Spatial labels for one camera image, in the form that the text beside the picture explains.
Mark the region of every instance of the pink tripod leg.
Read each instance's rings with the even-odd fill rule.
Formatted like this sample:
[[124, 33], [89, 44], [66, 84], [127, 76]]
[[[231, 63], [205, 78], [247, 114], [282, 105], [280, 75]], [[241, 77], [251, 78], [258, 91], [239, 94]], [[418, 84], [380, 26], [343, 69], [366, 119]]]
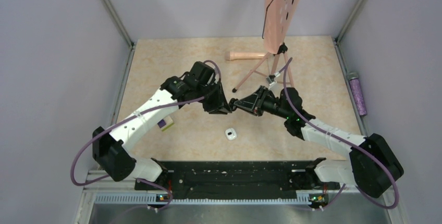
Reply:
[[[289, 61], [289, 57], [288, 57], [288, 55], [287, 55], [287, 52], [284, 52], [284, 60], [286, 61], [286, 63]], [[290, 86], [291, 86], [292, 88], [294, 88], [293, 77], [292, 77], [292, 75], [291, 75], [291, 69], [290, 69], [290, 66], [288, 67], [287, 72], [289, 73]]]
[[259, 61], [259, 63], [257, 63], [256, 65], [255, 65], [255, 67], [253, 67], [253, 69], [251, 69], [250, 71], [249, 71], [249, 73], [238, 83], [238, 85], [236, 85], [235, 87], [234, 87], [234, 89], [232, 90], [232, 92], [236, 92], [238, 89], [239, 89], [239, 87], [241, 87], [241, 85], [255, 72], [255, 70], [257, 69], [257, 68], [259, 68], [259, 66], [263, 63], [263, 62], [265, 62], [266, 60], [267, 60], [267, 58], [269, 57], [271, 55], [271, 53], [269, 53], [269, 52], [267, 52], [267, 54], [265, 54], [265, 56]]
[[276, 72], [276, 67], [278, 66], [279, 55], [275, 55], [275, 59], [273, 60], [272, 72], [270, 74], [274, 74]]

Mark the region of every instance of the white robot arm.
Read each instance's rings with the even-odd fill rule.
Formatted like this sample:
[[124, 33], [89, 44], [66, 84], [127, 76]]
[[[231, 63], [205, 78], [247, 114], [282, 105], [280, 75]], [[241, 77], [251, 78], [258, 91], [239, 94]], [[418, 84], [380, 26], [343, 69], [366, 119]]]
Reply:
[[[166, 169], [154, 159], [134, 155], [133, 147], [158, 122], [197, 98], [203, 98], [200, 103], [209, 114], [231, 113], [221, 81], [215, 82], [215, 70], [198, 61], [184, 74], [183, 79], [175, 76], [168, 78], [151, 98], [127, 117], [135, 117], [133, 120], [114, 128], [94, 142], [93, 158], [114, 181], [127, 177], [155, 181]], [[168, 106], [142, 114], [143, 111], [164, 105]], [[93, 136], [103, 131], [99, 127]]]
[[310, 123], [325, 130], [325, 133], [306, 124], [295, 114], [287, 101], [284, 90], [281, 91], [280, 98], [278, 98], [268, 88], [261, 86], [253, 94], [243, 99], [232, 99], [230, 101], [231, 107], [232, 110], [239, 108], [255, 116], [261, 116], [263, 112], [268, 112], [283, 117], [286, 119], [284, 125], [291, 135], [305, 141], [318, 143], [346, 158], [346, 160], [317, 159], [311, 170], [320, 182], [357, 185], [372, 197], [379, 197], [391, 186], [386, 174], [372, 159], [332, 135], [336, 135], [368, 151], [387, 167], [395, 180], [403, 175], [401, 164], [382, 136], [378, 134], [362, 136], [331, 127], [302, 109], [302, 99], [295, 88], [287, 88], [287, 90], [295, 108]]
[[[180, 109], [183, 104], [196, 98], [203, 98], [204, 111], [209, 114], [228, 114], [236, 109], [244, 110], [254, 116], [268, 112], [286, 121], [287, 131], [305, 141], [316, 142], [342, 155], [346, 160], [327, 160], [318, 158], [308, 167], [309, 177], [316, 182], [340, 182], [357, 185], [366, 194], [379, 197], [391, 186], [386, 174], [366, 155], [332, 136], [336, 135], [363, 148], [384, 164], [395, 180], [403, 175], [403, 169], [382, 136], [372, 134], [362, 136], [344, 132], [328, 126], [302, 109], [302, 99], [295, 88], [288, 88], [288, 94], [295, 108], [313, 125], [325, 130], [322, 133], [306, 124], [290, 107], [281, 91], [280, 98], [264, 86], [243, 99], [231, 99], [227, 103], [220, 81], [215, 82], [215, 70], [208, 65], [196, 62], [183, 79], [168, 78], [155, 94], [129, 117], [128, 121], [93, 143], [93, 158], [104, 168], [114, 181], [124, 178], [142, 178], [155, 182], [167, 169], [155, 159], [135, 156], [131, 151], [135, 144], [163, 118]], [[161, 105], [173, 106], [146, 111]], [[103, 132], [99, 127], [94, 136]]]

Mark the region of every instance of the black clamp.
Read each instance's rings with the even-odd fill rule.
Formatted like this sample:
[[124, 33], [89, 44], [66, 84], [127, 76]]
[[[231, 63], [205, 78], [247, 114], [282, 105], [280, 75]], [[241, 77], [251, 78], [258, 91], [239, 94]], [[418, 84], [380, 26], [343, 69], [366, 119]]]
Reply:
[[312, 184], [312, 185], [321, 185], [323, 184], [322, 181], [320, 181], [320, 179], [318, 178], [318, 176], [315, 173], [315, 168], [316, 166], [321, 163], [322, 161], [324, 161], [325, 158], [321, 157], [321, 158], [317, 158], [316, 160], [312, 161], [310, 164], [308, 164], [305, 167], [305, 177], [307, 179], [307, 181]]
[[[92, 136], [95, 137], [103, 131], [102, 127], [98, 127]], [[122, 145], [122, 140], [116, 141], [109, 133], [92, 144], [92, 157], [114, 181], [128, 177], [137, 162]]]
[[[403, 175], [401, 164], [382, 136], [373, 133], [366, 137], [359, 147], [382, 162], [395, 181]], [[351, 149], [350, 162], [356, 184], [367, 195], [374, 198], [380, 197], [391, 186], [387, 175], [368, 156], [355, 148]]]
[[281, 46], [278, 49], [278, 53], [274, 54], [274, 55], [279, 55], [281, 53], [285, 53], [289, 50], [289, 48], [286, 46], [285, 43], [282, 43]]

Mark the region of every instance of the purple bottle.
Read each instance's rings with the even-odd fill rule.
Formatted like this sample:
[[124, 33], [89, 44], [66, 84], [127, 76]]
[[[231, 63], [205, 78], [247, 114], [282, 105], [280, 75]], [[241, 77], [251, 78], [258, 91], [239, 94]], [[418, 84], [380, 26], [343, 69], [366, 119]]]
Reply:
[[367, 115], [367, 109], [365, 108], [364, 97], [362, 96], [361, 83], [359, 82], [359, 76], [356, 72], [348, 73], [347, 79], [350, 83], [351, 93], [353, 94], [354, 102], [360, 116]]

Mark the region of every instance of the metal frame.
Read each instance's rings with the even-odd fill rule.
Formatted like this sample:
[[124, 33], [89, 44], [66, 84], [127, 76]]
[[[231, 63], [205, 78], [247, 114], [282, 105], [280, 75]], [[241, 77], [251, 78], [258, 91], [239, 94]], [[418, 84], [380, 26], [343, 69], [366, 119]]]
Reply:
[[101, 0], [101, 2], [104, 5], [104, 8], [109, 13], [110, 18], [114, 22], [115, 26], [117, 27], [118, 32], [121, 34], [121, 36], [126, 41], [129, 48], [132, 48], [134, 43], [131, 40], [129, 33], [127, 32], [126, 28], [123, 25], [123, 22], [121, 21], [120, 17], [117, 14], [117, 11], [115, 10], [114, 6], [111, 3], [111, 0]]
[[[128, 46], [131, 48], [131, 51], [130, 51], [130, 54], [128, 57], [128, 61], [126, 63], [125, 72], [124, 72], [124, 75], [123, 75], [123, 78], [122, 78], [122, 81], [120, 84], [120, 89], [119, 89], [119, 93], [117, 96], [115, 108], [112, 112], [111, 124], [114, 124], [114, 123], [116, 123], [117, 118], [118, 118], [118, 113], [119, 113], [119, 109], [121, 106], [122, 97], [123, 97], [123, 94], [124, 94], [124, 91], [126, 88], [126, 83], [127, 83], [127, 79], [129, 76], [130, 66], [132, 64], [133, 55], [134, 55], [136, 46], [135, 46], [134, 42], [131, 40], [120, 17], [116, 13], [111, 1], [110, 0], [101, 0], [101, 1], [103, 2], [105, 9], [109, 13], [109, 16], [112, 18], [117, 30], [119, 31], [121, 36], [124, 38], [124, 40], [126, 41]], [[345, 37], [351, 24], [357, 18], [358, 12], [361, 10], [361, 8], [363, 7], [365, 2], [366, 2], [366, 0], [358, 0], [357, 1], [352, 12], [350, 13], [349, 17], [347, 18], [345, 24], [343, 25], [341, 31], [339, 32], [339, 35], [334, 39], [335, 51], [336, 51], [336, 54], [337, 54], [337, 57], [338, 57], [338, 60], [339, 60], [339, 63], [340, 63], [341, 69], [342, 69], [342, 74], [343, 74], [344, 80], [346, 82], [347, 90], [349, 92], [349, 96], [351, 99], [351, 104], [353, 106], [353, 110], [355, 112], [356, 119], [358, 122], [358, 126], [360, 128], [361, 134], [363, 134], [363, 135], [367, 135], [369, 130], [366, 127], [366, 123], [364, 121], [364, 118], [361, 118], [358, 114], [356, 104], [355, 104], [354, 98], [351, 93], [350, 84], [347, 79], [347, 65], [345, 62], [345, 57], [343, 56], [341, 49], [340, 49], [340, 43], [341, 43], [342, 39]], [[91, 171], [89, 171], [89, 174], [88, 174], [88, 180], [96, 178], [97, 176], [102, 176], [103, 174], [105, 174], [104, 170], [91, 170]], [[89, 223], [90, 217], [92, 215], [92, 209], [93, 209], [95, 199], [97, 198], [97, 195], [99, 195], [100, 193], [106, 192], [106, 193], [128, 193], [128, 194], [132, 193], [133, 194], [134, 193], [133, 185], [134, 185], [134, 179], [125, 179], [122, 182], [117, 183], [117, 182], [114, 182], [111, 178], [105, 178], [102, 181], [85, 186], [83, 189], [82, 197], [80, 200], [79, 208], [77, 210], [77, 215], [76, 215], [74, 223]], [[355, 187], [349, 187], [343, 191], [343, 193], [355, 193], [355, 192], [357, 192]], [[299, 193], [300, 194], [303, 194], [303, 193], [315, 194], [315, 193], [319, 193], [319, 192], [299, 191]], [[392, 190], [387, 190], [383, 195], [383, 199], [386, 204], [391, 204], [394, 201], [394, 192]], [[405, 211], [405, 208], [404, 208], [402, 202], [399, 203], [399, 206], [397, 208], [395, 208], [393, 210], [389, 210], [388, 215], [389, 215], [389, 218], [390, 218], [390, 221], [392, 224], [400, 224], [400, 223], [408, 224], [408, 223], [410, 223], [409, 219], [408, 219], [407, 212]]]

